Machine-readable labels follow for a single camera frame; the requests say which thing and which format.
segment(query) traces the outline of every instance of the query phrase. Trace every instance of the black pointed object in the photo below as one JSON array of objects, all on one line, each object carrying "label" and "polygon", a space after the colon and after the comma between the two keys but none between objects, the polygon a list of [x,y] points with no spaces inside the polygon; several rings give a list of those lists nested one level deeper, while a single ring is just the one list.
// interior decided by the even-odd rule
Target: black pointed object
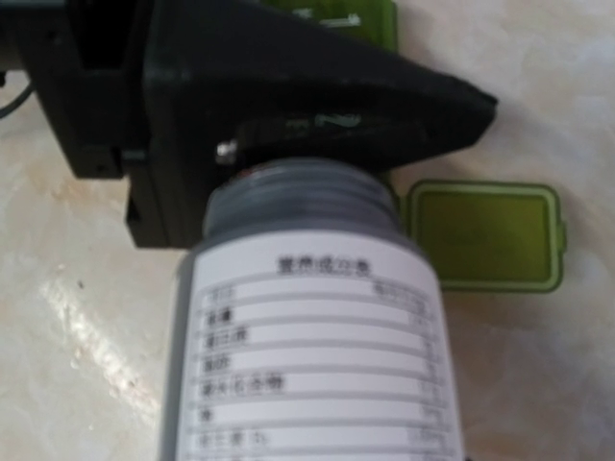
[{"label": "black pointed object", "polygon": [[[242,166],[322,156],[386,170],[473,145],[497,105],[455,77],[241,0],[159,2],[147,83],[157,98],[167,93],[178,130],[200,119],[200,142],[210,147],[239,137]],[[281,126],[323,112],[379,123],[299,136]]]}]

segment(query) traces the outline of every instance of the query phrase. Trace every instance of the black device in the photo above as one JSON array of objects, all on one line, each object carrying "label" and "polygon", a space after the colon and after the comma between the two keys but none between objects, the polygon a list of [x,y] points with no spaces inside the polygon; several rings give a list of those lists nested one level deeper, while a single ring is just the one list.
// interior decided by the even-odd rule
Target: black device
[{"label": "black device", "polygon": [[[75,176],[129,176],[127,224],[145,248],[201,241],[210,193],[245,168],[323,157],[378,173],[471,146],[497,106],[248,0],[0,0],[0,77],[17,69]],[[321,113],[360,123],[293,123]]]}]

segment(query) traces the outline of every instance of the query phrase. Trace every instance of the bottle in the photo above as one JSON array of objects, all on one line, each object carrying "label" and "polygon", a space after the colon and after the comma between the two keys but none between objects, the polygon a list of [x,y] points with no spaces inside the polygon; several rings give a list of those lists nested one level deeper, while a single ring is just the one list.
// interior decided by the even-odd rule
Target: bottle
[{"label": "bottle", "polygon": [[161,461],[462,461],[436,275],[325,159],[219,189],[181,264]]}]

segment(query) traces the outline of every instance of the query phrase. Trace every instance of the marble floor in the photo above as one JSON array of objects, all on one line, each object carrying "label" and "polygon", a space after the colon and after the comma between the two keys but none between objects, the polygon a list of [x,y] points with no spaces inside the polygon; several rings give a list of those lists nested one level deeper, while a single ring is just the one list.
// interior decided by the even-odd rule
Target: marble floor
[{"label": "marble floor", "polygon": [[[615,3],[398,3],[404,55],[502,100],[480,146],[396,172],[399,187],[545,183],[568,223],[556,292],[445,297],[468,453],[615,459]],[[72,178],[36,98],[0,122],[2,460],[155,458],[182,254],[133,248],[126,194]]]}]

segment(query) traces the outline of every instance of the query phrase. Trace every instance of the nutrition facts table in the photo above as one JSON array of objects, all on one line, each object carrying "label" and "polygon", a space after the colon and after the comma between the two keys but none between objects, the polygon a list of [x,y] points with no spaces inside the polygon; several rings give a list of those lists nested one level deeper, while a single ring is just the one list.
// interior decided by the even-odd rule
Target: nutrition facts table
[{"label": "nutrition facts table", "polygon": [[462,459],[439,298],[342,253],[193,289],[178,459]]}]

